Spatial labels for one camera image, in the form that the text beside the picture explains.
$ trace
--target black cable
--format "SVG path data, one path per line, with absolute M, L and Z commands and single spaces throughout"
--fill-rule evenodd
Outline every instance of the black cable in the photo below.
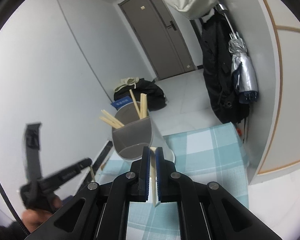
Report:
M 20 217 L 18 216 L 17 212 L 14 210 L 8 196 L 6 195 L 1 183 L 0 183 L 0 194 L 4 200 L 4 202 L 6 203 L 7 207 L 9 208 L 11 214 L 13 215 L 14 219 L 16 220 L 16 222 L 18 223 L 18 225 L 21 227 L 21 229 L 23 230 L 23 232 L 25 233 L 25 238 L 27 236 L 29 236 L 30 232 L 29 230 L 26 228 L 26 226 L 23 224 L 22 220 L 20 219 Z

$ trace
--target blue and white plaid tablecloth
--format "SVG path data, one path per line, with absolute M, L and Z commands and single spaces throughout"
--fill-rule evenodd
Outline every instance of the blue and white plaid tablecloth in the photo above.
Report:
M 176 155 L 177 171 L 200 183 L 220 183 L 248 208 L 247 156 L 231 123 L 168 135 L 165 140 Z M 113 150 L 103 170 L 97 172 L 96 181 L 111 182 L 129 171 L 130 166 Z M 154 207 L 151 192 L 147 203 L 130 203 L 126 239 L 180 239 L 177 204 L 161 203 Z

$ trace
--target blue sign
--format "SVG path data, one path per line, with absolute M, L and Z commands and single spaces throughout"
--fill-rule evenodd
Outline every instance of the blue sign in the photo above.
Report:
M 119 99 L 119 100 L 117 100 L 117 101 L 114 101 L 114 102 L 111 104 L 111 106 L 115 107 L 115 109 L 118 110 L 118 109 L 120 109 L 121 107 L 123 107 L 123 106 L 125 106 L 126 104 L 131 103 L 131 102 L 132 102 L 131 97 L 126 96 L 126 97 L 121 98 L 121 99 Z

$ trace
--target metal screw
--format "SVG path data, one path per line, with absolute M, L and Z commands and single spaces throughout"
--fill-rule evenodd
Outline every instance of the metal screw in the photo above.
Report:
M 133 179 L 136 176 L 136 174 L 133 171 L 129 171 L 126 173 L 126 177 L 128 179 Z
M 181 177 L 181 174 L 179 172 L 175 171 L 175 172 L 171 173 L 170 176 L 174 179 L 179 179 Z
M 219 188 L 219 184 L 216 182 L 211 182 L 209 183 L 209 188 L 211 189 L 218 189 Z
M 90 189 L 90 190 L 94 190 L 94 189 L 96 189 L 98 187 L 98 184 L 96 183 L 96 182 L 90 182 L 89 184 L 88 184 L 88 189 Z

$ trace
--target gray door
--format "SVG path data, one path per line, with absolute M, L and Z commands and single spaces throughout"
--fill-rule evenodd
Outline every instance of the gray door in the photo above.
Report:
M 162 0 L 120 4 L 159 79 L 194 70 L 181 33 Z

